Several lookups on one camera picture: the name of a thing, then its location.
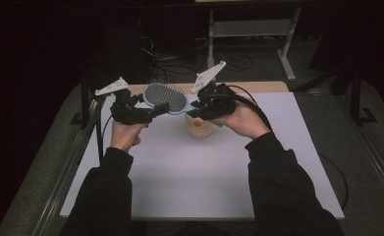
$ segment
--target wrist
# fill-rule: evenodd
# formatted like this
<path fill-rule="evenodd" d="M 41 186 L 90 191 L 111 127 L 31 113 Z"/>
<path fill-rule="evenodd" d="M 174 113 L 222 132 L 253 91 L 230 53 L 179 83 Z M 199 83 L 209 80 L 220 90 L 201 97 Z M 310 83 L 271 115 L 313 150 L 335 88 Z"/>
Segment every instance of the wrist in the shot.
<path fill-rule="evenodd" d="M 117 148 L 124 152 L 128 152 L 131 146 L 125 142 L 111 142 L 110 148 Z"/>
<path fill-rule="evenodd" d="M 257 129 L 253 129 L 252 133 L 248 137 L 254 140 L 270 132 L 271 131 L 266 127 L 258 127 Z"/>

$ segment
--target white surface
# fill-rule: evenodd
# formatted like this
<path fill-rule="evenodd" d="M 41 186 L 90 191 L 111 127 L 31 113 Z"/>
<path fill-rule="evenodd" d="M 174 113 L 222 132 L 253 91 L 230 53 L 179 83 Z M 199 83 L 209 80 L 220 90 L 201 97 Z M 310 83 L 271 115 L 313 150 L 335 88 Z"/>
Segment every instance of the white surface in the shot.
<path fill-rule="evenodd" d="M 295 151 L 311 177 L 317 198 L 335 217 L 344 214 L 335 197 L 292 93 L 254 93 L 284 148 Z M 103 124 L 113 98 L 106 100 Z M 247 181 L 248 138 L 228 128 L 216 128 L 206 139 L 191 137 L 184 115 L 163 115 L 142 130 L 142 143 L 133 147 L 133 219 L 251 220 L 252 202 Z M 106 129 L 104 146 L 110 143 Z M 60 215 L 68 216 L 87 171 L 98 166 L 95 132 Z"/>

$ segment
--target white bracket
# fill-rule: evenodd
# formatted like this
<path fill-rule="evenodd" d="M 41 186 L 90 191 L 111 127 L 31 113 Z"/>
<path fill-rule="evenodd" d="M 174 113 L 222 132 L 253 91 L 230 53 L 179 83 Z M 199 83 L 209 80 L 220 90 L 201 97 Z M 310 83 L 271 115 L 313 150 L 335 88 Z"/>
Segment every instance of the white bracket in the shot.
<path fill-rule="evenodd" d="M 122 79 L 122 77 L 119 78 L 118 81 L 110 84 L 109 86 L 101 89 L 101 90 L 96 90 L 94 92 L 94 94 L 96 95 L 102 95 L 102 94 L 106 94 L 106 93 L 110 93 L 112 91 L 117 91 L 117 90 L 121 90 L 121 89 L 127 89 L 130 85 L 128 85 L 128 83 L 126 81 L 124 81 L 124 79 Z"/>
<path fill-rule="evenodd" d="M 195 80 L 194 86 L 192 88 L 192 93 L 196 93 L 207 86 L 207 84 L 209 84 L 210 81 L 212 81 L 225 66 L 226 62 L 221 61 L 216 66 L 209 68 L 203 73 L 197 74 L 197 79 Z"/>

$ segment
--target hair brush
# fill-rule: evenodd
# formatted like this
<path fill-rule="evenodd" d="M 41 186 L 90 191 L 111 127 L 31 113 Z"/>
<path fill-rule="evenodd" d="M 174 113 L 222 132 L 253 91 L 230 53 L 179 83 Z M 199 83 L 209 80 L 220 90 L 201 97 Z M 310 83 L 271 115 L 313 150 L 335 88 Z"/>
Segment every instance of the hair brush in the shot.
<path fill-rule="evenodd" d="M 165 82 L 156 81 L 146 85 L 142 97 L 150 107 L 168 102 L 170 106 L 168 113 L 171 115 L 179 115 L 195 109 L 189 104 L 188 98 L 181 89 Z"/>

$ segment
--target black sleeve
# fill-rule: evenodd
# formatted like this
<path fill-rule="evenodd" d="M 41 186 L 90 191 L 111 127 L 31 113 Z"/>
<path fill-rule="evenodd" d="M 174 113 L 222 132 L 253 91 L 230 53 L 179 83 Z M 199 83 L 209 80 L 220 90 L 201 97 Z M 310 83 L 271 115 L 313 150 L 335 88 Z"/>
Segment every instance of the black sleeve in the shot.
<path fill-rule="evenodd" d="M 133 157 L 108 148 L 87 173 L 61 235 L 130 235 Z"/>
<path fill-rule="evenodd" d="M 273 133 L 258 137 L 246 149 L 260 235 L 344 235 L 335 217 L 320 205 L 294 152 L 284 150 Z"/>

